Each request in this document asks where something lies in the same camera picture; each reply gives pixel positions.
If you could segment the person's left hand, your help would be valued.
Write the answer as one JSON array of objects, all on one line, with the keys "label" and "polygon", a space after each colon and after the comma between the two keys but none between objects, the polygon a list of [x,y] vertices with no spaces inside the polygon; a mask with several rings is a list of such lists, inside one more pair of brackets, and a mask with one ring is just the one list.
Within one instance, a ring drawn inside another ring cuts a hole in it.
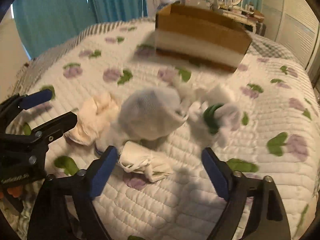
[{"label": "person's left hand", "polygon": [[23,193],[23,185],[17,186],[17,187],[12,187],[8,189],[1,189],[0,190],[0,199],[4,198],[4,193],[8,193],[12,195],[13,197],[17,198],[20,197],[21,194]]}]

